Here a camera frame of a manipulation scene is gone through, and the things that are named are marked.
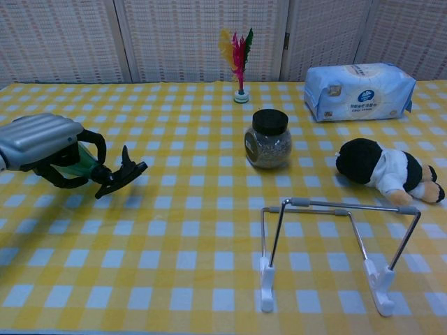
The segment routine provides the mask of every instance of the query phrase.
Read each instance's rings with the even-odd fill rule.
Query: plush dog
[[[351,181],[377,188],[395,205],[410,204],[411,196],[429,203],[440,202],[445,196],[435,182],[433,167],[405,151],[386,149],[366,138],[343,144],[336,166]]]

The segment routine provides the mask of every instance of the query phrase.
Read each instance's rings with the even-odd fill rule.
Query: table
[[[373,188],[339,178],[335,153],[368,137],[432,164],[447,186],[447,81],[418,82],[402,119],[317,124],[303,83],[12,84],[0,92],[0,122],[53,112],[100,132],[106,164],[124,144],[149,169],[100,200],[96,184],[60,190],[32,173],[0,174],[1,332],[201,334],[447,333],[446,202],[426,205],[382,318],[343,218],[285,217],[275,258],[274,313],[260,313],[259,210],[295,196],[381,204]],[[289,115],[285,170],[259,172],[244,157],[252,114]],[[357,213],[378,264],[393,255],[405,216]],[[276,216],[269,214],[268,248]]]

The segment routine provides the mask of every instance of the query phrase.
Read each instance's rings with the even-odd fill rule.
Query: tissue pack
[[[317,121],[392,119],[411,111],[415,85],[392,64],[321,66],[307,71],[305,102]]]

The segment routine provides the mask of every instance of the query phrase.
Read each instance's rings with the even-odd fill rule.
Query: black jar lid
[[[287,115],[280,110],[259,110],[253,114],[253,129],[266,136],[281,135],[287,123]]]

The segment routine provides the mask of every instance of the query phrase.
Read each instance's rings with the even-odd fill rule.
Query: glass jar
[[[287,164],[292,149],[287,123],[287,115],[279,110],[253,114],[251,128],[245,133],[245,151],[253,166],[272,169]]]

